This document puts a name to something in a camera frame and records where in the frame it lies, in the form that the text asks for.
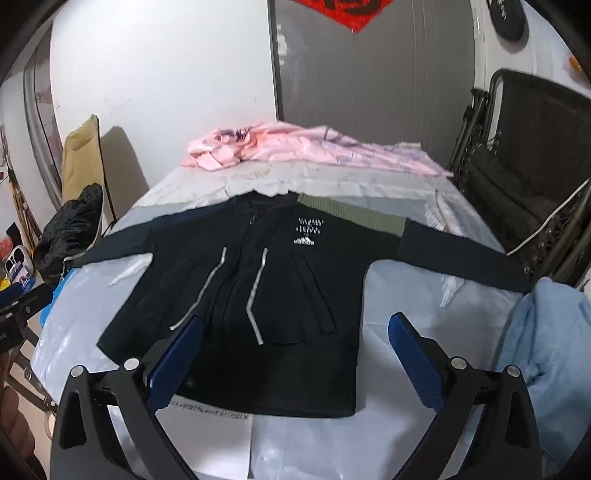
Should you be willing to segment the black zip sports jacket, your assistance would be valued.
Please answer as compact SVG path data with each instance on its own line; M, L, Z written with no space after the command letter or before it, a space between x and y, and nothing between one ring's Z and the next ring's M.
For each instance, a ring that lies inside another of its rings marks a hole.
M194 316L204 341L179 394L260 415L355 413L363 283L377 261L531 288L516 260L468 238L294 192L157 217L105 237L74 266L141 254L151 262L99 349L115 363L140 357Z

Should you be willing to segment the cluttered items on floor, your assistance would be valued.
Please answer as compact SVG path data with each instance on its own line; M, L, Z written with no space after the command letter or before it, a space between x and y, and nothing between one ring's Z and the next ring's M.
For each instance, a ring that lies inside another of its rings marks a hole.
M20 285L22 292L27 293L35 285L35 271L20 230L12 223L1 237L1 291Z

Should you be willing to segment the white paper sheet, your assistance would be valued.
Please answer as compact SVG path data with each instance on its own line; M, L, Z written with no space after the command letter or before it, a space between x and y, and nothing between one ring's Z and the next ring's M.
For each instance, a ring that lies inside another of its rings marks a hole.
M185 435L252 432L252 417L249 414L219 409L180 397L174 397L168 407L159 411L158 419L166 429Z

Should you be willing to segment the black garment on chair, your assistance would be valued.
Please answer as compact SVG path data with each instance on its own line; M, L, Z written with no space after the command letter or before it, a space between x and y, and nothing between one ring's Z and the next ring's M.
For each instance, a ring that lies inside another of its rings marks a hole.
M60 283L64 261L85 252L97 238L102 204L102 187L88 185L77 198L66 201L44 227L33 262L52 290Z

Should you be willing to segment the light blue towel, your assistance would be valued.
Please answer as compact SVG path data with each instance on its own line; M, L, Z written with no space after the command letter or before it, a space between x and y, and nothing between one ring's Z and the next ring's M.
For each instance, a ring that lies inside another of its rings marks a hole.
M548 277L513 309L495 368L521 370L546 475L567 464L590 428L590 301Z

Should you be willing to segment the tan folding camp chair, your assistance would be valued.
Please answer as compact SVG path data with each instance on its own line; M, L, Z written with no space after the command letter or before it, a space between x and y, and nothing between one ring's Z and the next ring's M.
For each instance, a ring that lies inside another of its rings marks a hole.
M78 198L82 190L92 184L102 189L106 220L116 222L101 150L99 119L94 114L65 139L61 164L62 203Z

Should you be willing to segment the black folding recliner chair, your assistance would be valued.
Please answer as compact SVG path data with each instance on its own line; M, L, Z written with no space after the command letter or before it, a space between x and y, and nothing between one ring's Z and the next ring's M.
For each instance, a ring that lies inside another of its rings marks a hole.
M577 286L590 265L590 100L514 70L473 89L453 181L531 281Z

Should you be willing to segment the pink crumpled bed sheet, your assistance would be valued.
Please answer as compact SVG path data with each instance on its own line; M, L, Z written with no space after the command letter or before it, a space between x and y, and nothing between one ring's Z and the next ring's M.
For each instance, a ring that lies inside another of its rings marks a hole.
M386 170L422 177L452 176L418 143L363 143L329 126L304 128L280 121L242 129L213 130L189 143L181 165L218 171L242 163L288 161Z

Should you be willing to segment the grey door panel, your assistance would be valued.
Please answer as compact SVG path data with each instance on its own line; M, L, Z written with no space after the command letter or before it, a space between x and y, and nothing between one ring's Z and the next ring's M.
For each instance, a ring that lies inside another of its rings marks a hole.
M470 2L394 1L359 33L296 1L269 7L281 120L449 163L474 86Z

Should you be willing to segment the red paper door decoration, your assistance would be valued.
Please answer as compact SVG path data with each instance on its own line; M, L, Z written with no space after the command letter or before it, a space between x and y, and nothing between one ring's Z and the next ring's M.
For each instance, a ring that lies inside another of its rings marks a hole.
M360 33L375 17L380 15L393 0L295 0L298 4Z

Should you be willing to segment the round black wall item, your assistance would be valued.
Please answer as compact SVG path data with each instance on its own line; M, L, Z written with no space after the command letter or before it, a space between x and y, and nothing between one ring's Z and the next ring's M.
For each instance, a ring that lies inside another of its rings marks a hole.
M520 0L486 0L496 33L504 40L518 42L524 35L527 19Z

